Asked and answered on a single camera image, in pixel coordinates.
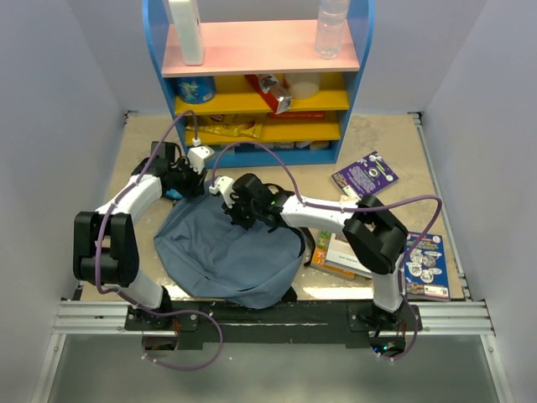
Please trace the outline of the blue wooden shelf unit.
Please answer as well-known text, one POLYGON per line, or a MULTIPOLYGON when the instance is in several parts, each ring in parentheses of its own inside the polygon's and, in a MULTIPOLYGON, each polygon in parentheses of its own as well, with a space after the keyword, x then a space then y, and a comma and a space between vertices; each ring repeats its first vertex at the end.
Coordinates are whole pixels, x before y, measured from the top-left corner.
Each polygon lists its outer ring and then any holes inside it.
POLYGON ((169 112, 176 116, 189 108, 180 100, 176 82, 181 77, 212 76, 216 95, 192 106, 197 116, 214 113, 267 113, 269 105, 247 83, 247 74, 320 72, 318 94, 292 104, 292 112, 322 111, 325 118, 302 121, 270 118, 260 141, 265 144, 305 143, 279 149, 288 165, 334 164, 357 98, 371 47, 374 3, 352 1, 344 26, 341 53, 323 60, 315 55, 316 21, 272 20, 201 24, 206 56, 202 65, 186 65, 166 1, 144 1, 142 20, 154 71, 169 112))

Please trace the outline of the translucent white plastic cup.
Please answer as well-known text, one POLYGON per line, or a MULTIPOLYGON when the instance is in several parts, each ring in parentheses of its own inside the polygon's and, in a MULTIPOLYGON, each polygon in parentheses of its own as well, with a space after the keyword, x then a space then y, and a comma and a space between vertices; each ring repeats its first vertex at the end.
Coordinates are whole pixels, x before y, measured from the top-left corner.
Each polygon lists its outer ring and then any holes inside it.
POLYGON ((302 72, 284 73, 284 86, 296 99, 307 99, 315 96, 321 86, 321 73, 302 72))

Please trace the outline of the white rectangular bottle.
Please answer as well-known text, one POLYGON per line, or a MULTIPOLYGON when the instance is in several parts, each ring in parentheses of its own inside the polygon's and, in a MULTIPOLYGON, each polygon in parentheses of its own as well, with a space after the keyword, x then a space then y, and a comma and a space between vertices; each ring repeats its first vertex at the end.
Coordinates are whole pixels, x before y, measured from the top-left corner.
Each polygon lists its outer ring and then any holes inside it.
POLYGON ((201 34, 200 13, 196 0, 169 0, 171 17, 186 65, 202 65, 205 46, 201 34))

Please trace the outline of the blue cartoon cover book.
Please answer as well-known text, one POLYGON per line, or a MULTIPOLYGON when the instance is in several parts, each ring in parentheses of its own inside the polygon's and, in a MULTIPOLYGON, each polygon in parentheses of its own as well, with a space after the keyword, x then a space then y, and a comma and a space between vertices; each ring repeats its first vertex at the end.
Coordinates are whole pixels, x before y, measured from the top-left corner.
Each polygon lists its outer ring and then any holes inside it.
POLYGON ((412 247, 419 235, 409 232, 407 237, 410 253, 404 266, 406 293, 413 298, 449 301, 451 293, 443 237, 427 233, 412 247))

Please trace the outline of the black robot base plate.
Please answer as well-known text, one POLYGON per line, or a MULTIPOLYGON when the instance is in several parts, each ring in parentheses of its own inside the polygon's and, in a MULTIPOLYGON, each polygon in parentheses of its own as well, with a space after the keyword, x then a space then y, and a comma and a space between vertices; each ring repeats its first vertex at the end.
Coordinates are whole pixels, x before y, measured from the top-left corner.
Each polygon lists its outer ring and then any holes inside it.
POLYGON ((200 350, 206 343, 340 344, 347 348, 385 346, 396 337, 423 329, 416 305, 382 314, 370 300, 280 302, 263 310, 223 301, 174 301, 184 314, 155 317, 128 308, 125 329, 146 338, 177 336, 180 350, 200 350))

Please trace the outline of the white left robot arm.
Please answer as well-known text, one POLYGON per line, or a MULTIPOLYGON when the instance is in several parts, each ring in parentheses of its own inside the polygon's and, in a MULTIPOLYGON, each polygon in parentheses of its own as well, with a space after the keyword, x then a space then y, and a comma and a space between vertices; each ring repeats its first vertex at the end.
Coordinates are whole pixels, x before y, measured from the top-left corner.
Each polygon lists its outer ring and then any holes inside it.
POLYGON ((154 141, 150 155, 132 171, 108 203, 74 220, 73 273, 103 293, 118 293, 131 304, 137 322, 154 329, 174 319, 169 292, 140 268, 134 226, 158 199, 175 192, 183 199, 204 193, 206 165, 214 150, 197 145, 180 153, 176 143, 154 141))

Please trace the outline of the aluminium front frame rail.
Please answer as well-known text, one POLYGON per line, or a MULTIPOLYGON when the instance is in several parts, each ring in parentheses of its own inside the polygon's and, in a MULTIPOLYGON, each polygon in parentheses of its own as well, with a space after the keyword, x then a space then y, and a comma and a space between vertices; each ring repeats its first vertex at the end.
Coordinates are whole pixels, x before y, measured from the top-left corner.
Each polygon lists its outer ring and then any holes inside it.
MULTIPOLYGON (((203 311, 222 327, 329 327, 341 325, 359 331, 364 325, 359 314, 368 308, 365 300, 297 301, 280 303, 256 311, 221 301, 177 301, 177 309, 203 311)), ((494 327, 484 302, 416 302, 424 335, 492 336, 494 327)), ((62 301, 53 332, 63 334, 171 335, 172 326, 144 324, 134 318, 125 302, 62 301)))

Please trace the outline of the red and silver snack box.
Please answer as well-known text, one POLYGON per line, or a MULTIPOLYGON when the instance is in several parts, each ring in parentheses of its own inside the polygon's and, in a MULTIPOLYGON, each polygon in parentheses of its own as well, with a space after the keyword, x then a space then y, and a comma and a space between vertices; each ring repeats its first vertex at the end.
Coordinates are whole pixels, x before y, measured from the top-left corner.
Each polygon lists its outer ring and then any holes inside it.
POLYGON ((245 75, 247 82, 268 104, 274 114, 290 110, 293 97, 279 79, 271 74, 245 75))

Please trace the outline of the blue cylindrical snack can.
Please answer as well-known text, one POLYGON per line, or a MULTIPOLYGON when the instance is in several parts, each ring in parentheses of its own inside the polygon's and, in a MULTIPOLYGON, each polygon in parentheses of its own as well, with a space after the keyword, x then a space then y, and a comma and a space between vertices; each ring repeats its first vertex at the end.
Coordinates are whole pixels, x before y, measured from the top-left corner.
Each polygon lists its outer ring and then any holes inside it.
POLYGON ((216 95, 213 76, 192 76, 176 79, 178 96, 188 104, 207 103, 216 95))

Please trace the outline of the yellow chips bag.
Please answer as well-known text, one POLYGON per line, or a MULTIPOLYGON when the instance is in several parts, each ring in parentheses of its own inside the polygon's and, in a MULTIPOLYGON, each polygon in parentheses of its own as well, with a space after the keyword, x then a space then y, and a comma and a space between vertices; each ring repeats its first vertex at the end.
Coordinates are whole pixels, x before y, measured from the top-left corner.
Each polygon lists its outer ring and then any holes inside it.
POLYGON ((263 113, 230 113, 197 115, 198 134, 208 133, 225 137, 258 139, 267 115, 263 113))

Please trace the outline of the blue-grey fabric backpack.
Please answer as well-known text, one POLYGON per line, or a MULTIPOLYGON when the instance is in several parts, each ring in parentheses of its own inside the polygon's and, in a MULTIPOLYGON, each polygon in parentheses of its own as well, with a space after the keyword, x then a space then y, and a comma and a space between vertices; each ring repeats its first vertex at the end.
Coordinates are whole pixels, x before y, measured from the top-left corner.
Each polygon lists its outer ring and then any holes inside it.
POLYGON ((253 309, 278 303, 302 264, 305 239, 262 222, 231 222, 209 191, 178 201, 154 236, 167 275, 189 295, 253 309))

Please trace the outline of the clear plastic water bottle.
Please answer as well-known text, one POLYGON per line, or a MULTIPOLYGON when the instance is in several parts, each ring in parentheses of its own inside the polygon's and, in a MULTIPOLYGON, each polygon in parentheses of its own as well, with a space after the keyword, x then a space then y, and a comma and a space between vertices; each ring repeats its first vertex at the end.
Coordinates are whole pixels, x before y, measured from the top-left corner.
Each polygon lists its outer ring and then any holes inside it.
POLYGON ((314 43, 318 57, 333 59, 340 54, 349 7, 349 0, 320 1, 314 43))

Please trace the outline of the orange treehouse book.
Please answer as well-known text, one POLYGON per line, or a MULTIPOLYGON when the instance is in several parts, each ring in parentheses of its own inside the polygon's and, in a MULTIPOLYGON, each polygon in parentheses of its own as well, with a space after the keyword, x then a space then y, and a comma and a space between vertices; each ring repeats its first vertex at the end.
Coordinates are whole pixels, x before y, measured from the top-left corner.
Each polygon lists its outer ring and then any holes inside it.
POLYGON ((345 271, 326 264, 326 253, 328 250, 331 234, 327 231, 320 231, 315 243, 315 250, 311 255, 310 267, 326 272, 330 275, 339 276, 346 280, 353 280, 355 275, 352 272, 345 271))

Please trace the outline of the blue cartoon pencil case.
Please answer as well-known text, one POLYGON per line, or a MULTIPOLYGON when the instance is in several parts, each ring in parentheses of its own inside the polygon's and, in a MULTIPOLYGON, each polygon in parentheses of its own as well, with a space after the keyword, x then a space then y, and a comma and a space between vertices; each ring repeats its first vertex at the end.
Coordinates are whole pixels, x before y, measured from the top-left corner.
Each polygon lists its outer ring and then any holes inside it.
POLYGON ((163 198, 173 202, 177 202, 182 200, 183 196, 178 191, 171 189, 163 194, 163 198))

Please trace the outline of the white coffee cover book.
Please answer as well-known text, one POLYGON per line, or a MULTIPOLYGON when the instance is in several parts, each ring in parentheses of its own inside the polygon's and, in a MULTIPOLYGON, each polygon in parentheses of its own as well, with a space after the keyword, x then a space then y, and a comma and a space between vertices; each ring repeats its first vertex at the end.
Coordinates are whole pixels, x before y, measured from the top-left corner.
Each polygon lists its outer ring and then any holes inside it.
POLYGON ((326 263, 355 275, 371 278, 372 273, 360 263, 351 245, 343 235, 333 233, 326 251, 326 263))

